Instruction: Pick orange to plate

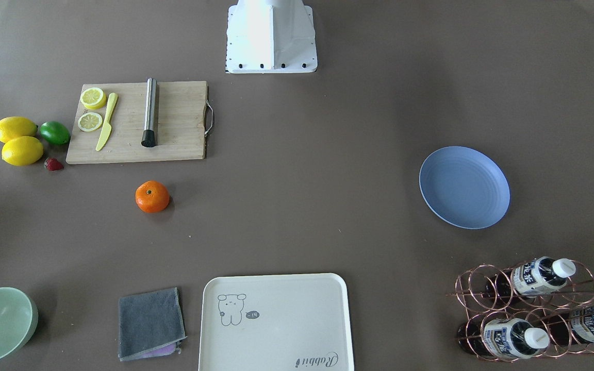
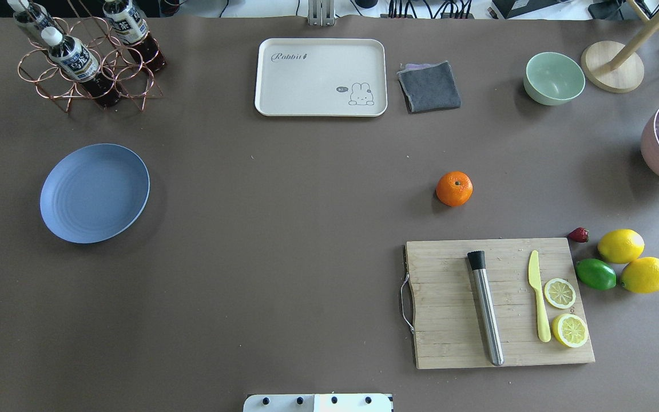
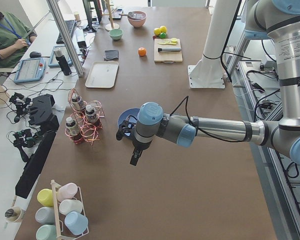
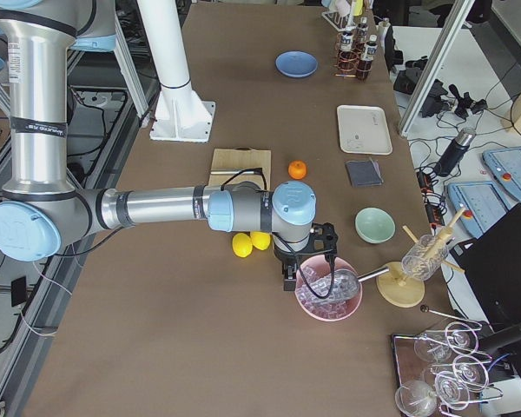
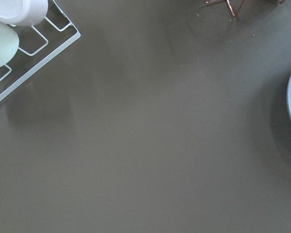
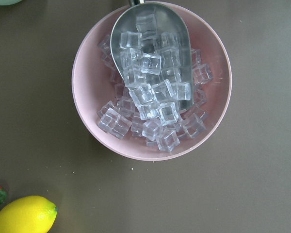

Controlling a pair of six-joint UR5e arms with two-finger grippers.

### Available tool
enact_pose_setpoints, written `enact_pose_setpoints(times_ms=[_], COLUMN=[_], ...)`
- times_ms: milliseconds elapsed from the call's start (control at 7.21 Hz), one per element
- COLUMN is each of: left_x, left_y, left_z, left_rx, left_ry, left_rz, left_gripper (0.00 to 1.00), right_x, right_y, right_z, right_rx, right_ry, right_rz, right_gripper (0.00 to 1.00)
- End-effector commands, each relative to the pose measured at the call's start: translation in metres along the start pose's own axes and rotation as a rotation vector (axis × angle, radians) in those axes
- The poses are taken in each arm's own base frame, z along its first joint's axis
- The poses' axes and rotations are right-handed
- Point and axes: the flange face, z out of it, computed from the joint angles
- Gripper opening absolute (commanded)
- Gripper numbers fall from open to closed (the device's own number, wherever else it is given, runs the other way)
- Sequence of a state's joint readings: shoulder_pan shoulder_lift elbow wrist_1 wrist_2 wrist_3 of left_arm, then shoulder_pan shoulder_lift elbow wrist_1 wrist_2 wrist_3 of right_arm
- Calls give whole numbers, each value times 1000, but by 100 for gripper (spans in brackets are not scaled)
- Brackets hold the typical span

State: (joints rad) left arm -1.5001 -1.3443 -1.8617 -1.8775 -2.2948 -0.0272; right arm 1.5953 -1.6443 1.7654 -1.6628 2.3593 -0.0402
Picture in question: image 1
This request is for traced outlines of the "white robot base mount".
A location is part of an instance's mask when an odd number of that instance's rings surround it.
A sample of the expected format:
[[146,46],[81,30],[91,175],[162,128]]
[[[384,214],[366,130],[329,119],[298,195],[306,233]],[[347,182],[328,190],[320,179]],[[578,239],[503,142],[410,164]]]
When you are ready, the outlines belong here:
[[313,9],[302,1],[238,1],[228,8],[225,71],[297,74],[318,69]]

